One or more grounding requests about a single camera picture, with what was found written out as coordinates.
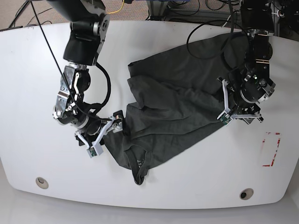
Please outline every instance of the screw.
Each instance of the screw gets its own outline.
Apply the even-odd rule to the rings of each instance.
[[[57,115],[58,117],[61,117],[62,112],[61,112],[61,111],[57,111],[57,112],[56,112],[56,115]]]

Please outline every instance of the white table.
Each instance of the white table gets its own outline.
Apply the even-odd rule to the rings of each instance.
[[[135,101],[127,84],[130,62],[185,44],[194,24],[155,21],[112,21],[98,62],[112,80],[112,95],[102,117]],[[69,24],[44,26],[60,68],[68,42]],[[204,26],[192,41],[229,32]],[[130,170],[116,163],[106,148],[89,158],[74,138],[75,129],[52,118],[60,75],[39,27],[0,33],[0,157],[9,183],[35,194],[123,207],[206,209],[249,206],[279,201],[299,158],[299,43],[272,37],[273,96],[261,105],[265,121],[236,121],[159,167],[137,186]],[[96,68],[88,103],[102,102],[106,81]],[[266,132],[281,133],[272,167],[271,144],[262,148]],[[36,185],[43,177],[49,188]],[[240,193],[252,188],[251,199]]]

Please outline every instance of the cloth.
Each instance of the cloth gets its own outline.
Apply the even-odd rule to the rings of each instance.
[[[228,34],[190,43],[192,52],[217,54]],[[232,40],[225,59],[231,67],[243,62],[247,39]],[[220,56],[212,60],[192,57],[186,46],[131,63],[130,89],[136,99],[127,106],[130,135],[109,133],[105,145],[118,164],[131,169],[141,185],[148,170],[159,166],[217,131],[224,103],[215,95],[217,77],[228,70]]]

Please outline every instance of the yellow cable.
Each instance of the yellow cable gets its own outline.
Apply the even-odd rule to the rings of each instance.
[[[121,6],[121,8],[120,8],[119,10],[117,10],[117,11],[115,11],[115,12],[110,12],[110,13],[107,13],[107,14],[114,14],[114,13],[118,13],[119,11],[121,11],[121,10],[122,10],[122,8],[123,8],[124,4],[125,4],[125,0],[122,0],[122,6]]]

